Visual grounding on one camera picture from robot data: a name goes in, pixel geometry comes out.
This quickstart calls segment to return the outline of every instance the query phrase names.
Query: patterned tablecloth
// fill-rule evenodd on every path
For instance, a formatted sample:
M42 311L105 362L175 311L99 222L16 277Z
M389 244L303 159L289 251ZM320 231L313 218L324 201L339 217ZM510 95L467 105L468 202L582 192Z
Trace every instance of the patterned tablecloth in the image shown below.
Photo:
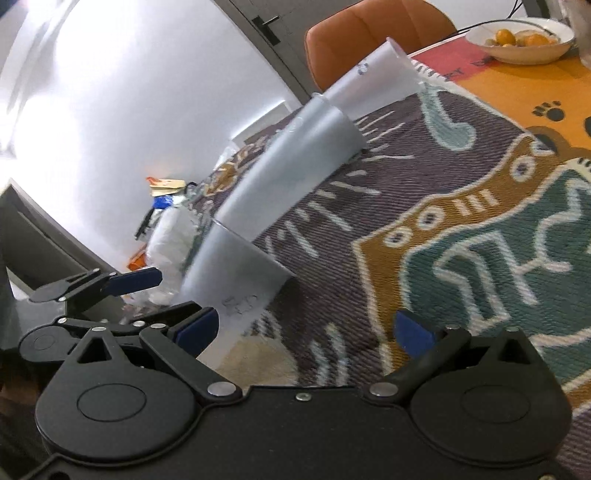
M460 83L477 78L461 75ZM562 121L574 115L558 93L524 115L553 151L449 84L359 120L368 149L256 240L297 279L219 371L242 385L372 382L407 359L392 335L402 307L474 334L518 325L573 405L561 459L591 478L591 141L572 147L566 130L540 124L560 107ZM269 131L212 176L204 208L221 205L268 139Z

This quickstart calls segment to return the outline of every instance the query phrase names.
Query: plastic cup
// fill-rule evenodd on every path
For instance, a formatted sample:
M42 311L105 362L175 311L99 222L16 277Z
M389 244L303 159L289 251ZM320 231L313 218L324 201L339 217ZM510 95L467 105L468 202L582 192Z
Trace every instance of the plastic cup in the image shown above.
M391 38L349 70L324 96L355 121L423 89L404 50Z
M365 146L355 124L316 94L273 139L215 219L252 242Z

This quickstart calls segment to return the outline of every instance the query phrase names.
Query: metal screw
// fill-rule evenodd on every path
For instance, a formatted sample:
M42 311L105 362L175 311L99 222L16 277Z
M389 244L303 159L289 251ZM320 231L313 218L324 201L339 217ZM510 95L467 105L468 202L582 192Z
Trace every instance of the metal screw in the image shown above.
M301 392L295 396L295 399L297 401L310 401L310 400L312 400L312 394L306 393L306 392Z
M229 397L237 390L236 385L230 382L215 382L208 386L207 392L214 397Z
M371 387L369 387L369 393L381 398L393 397L398 393L398 387L389 382L374 383Z

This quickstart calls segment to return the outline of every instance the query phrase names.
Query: glass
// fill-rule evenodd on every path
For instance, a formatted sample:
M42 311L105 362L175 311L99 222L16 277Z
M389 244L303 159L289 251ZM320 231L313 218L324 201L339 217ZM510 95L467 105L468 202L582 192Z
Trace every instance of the glass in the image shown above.
M581 63L591 70L591 2L563 0L563 5L577 39Z
M423 89L404 50L391 38L349 70L324 96L355 121Z

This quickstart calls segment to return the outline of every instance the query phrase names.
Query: door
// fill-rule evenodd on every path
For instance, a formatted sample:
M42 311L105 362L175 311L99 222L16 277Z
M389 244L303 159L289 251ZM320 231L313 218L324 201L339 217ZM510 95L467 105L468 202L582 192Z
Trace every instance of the door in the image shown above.
M283 62L291 74L297 79L308 94L318 91L314 84L306 61L306 49L304 37L309 28L313 27L325 18L347 8L358 0L230 0L240 10L241 14L249 20L254 29L246 29L238 26L247 37L258 47L252 35L264 37L266 43L274 50L281 62ZM226 2L217 0L224 8ZM273 67L285 76L276 66L275 59L265 54L265 49L260 48L265 58Z

